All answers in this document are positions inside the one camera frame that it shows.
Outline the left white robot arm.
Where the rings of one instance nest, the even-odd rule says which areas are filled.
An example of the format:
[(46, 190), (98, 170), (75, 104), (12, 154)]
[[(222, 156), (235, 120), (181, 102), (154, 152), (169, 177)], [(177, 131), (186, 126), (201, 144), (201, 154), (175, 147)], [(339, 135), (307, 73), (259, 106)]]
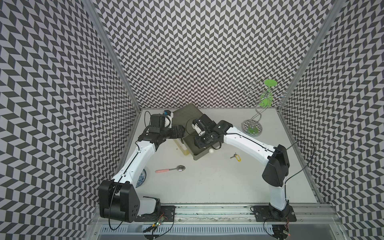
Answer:
[(98, 188), (100, 216), (109, 220), (131, 223), (137, 217), (157, 218), (160, 215), (160, 200), (140, 198), (137, 183), (150, 158), (167, 139), (181, 139), (185, 128), (173, 124), (174, 113), (166, 110), (151, 115), (150, 124), (135, 142), (136, 148), (124, 166), (112, 177), (104, 180)]

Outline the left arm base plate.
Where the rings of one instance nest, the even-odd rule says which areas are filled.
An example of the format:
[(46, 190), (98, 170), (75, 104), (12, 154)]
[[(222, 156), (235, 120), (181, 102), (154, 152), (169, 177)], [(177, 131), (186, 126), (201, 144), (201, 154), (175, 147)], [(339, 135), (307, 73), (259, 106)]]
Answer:
[(160, 206), (152, 214), (137, 216), (135, 222), (154, 223), (157, 222), (161, 216), (164, 217), (164, 222), (173, 222), (175, 212), (175, 206)]

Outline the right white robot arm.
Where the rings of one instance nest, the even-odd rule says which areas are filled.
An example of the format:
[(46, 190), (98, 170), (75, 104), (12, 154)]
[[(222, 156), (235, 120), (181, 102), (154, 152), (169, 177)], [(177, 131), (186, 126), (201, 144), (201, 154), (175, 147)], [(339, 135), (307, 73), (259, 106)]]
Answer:
[(286, 200), (285, 180), (290, 162), (284, 146), (274, 147), (252, 139), (231, 123), (224, 120), (216, 123), (205, 114), (192, 121), (192, 128), (197, 133), (194, 144), (199, 149), (210, 144), (225, 143), (258, 160), (264, 167), (262, 178), (270, 189), (268, 218), (283, 221), (289, 216), (291, 208)]

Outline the grey top drawer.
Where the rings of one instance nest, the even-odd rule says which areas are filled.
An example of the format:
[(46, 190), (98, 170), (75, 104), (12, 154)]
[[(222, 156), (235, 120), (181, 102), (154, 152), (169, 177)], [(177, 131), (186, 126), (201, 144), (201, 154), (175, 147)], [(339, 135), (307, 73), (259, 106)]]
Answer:
[(209, 154), (209, 150), (212, 149), (218, 149), (220, 147), (220, 142), (216, 141), (215, 143), (210, 143), (207, 146), (199, 149), (195, 145), (194, 136), (185, 134), (183, 137), (183, 142), (186, 148), (190, 151), (193, 159), (195, 161), (199, 160), (200, 158), (204, 157), (205, 155)]

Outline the grey drawer cabinet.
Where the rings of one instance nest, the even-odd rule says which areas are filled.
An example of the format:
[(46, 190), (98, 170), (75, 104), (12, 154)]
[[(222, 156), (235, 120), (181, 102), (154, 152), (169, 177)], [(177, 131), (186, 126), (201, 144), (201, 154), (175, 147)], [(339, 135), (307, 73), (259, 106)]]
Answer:
[[(185, 134), (189, 134), (192, 136), (196, 136), (197, 133), (192, 128), (193, 120), (200, 118), (203, 113), (194, 105), (194, 104), (188, 104), (176, 111), (173, 112), (173, 125), (178, 126), (182, 125), (185, 127)], [(186, 148), (182, 139), (175, 139), (174, 142), (177, 144), (178, 148), (182, 151), (184, 155), (190, 154), (190, 151)]]

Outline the keys with yellow tag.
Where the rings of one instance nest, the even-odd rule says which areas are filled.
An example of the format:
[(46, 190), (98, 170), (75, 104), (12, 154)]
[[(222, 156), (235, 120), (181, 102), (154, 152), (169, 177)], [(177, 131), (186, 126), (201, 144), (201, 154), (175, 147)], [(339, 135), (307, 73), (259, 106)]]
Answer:
[(231, 156), (231, 159), (236, 159), (238, 162), (241, 162), (240, 156), (236, 153), (233, 156)]

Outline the chrome spiral mug tree stand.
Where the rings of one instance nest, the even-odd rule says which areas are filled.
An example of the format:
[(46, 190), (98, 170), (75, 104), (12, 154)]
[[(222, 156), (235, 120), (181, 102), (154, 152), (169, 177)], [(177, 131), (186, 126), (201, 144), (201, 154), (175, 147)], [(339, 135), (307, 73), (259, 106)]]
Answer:
[(277, 87), (278, 82), (273, 79), (267, 79), (263, 81), (264, 91), (260, 92), (256, 90), (257, 82), (253, 81), (251, 85), (245, 90), (246, 96), (252, 97), (256, 101), (255, 111), (256, 113), (247, 120), (242, 122), (242, 130), (248, 136), (258, 137), (262, 134), (263, 126), (260, 123), (263, 112), (271, 108), (274, 99), (284, 99), (286, 94), (275, 95), (274, 89)]

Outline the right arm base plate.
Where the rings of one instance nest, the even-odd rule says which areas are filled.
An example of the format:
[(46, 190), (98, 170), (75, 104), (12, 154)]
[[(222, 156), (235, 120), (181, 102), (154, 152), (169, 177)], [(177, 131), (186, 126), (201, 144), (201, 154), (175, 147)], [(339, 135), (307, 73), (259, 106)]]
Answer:
[(289, 204), (283, 210), (278, 210), (271, 205), (256, 205), (250, 207), (255, 215), (257, 222), (273, 221), (273, 222), (296, 222), (297, 217), (293, 207)]

